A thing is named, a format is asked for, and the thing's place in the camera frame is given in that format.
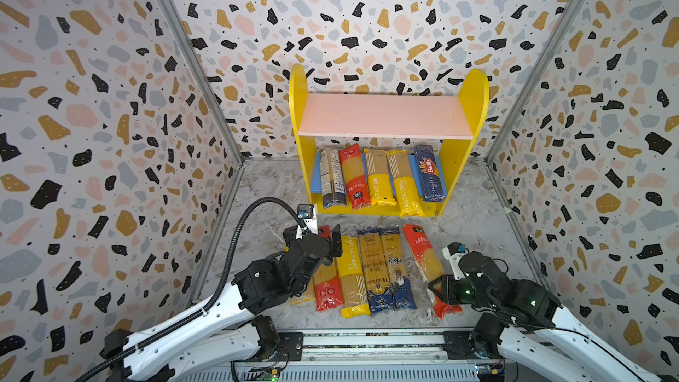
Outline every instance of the patterned wall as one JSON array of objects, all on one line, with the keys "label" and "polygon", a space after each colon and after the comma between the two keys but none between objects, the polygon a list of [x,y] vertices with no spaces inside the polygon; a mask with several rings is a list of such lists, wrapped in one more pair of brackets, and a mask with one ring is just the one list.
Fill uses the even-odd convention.
[{"label": "patterned wall", "polygon": [[563,302],[674,376],[678,11],[677,0],[587,0],[492,163]]},{"label": "patterned wall", "polygon": [[287,102],[297,62],[319,93],[454,96],[471,68],[485,70],[492,103],[473,152],[482,155],[567,2],[175,0],[243,154],[267,157],[297,153]]},{"label": "patterned wall", "polygon": [[233,164],[155,0],[0,11],[0,379],[73,380],[185,308]]}]

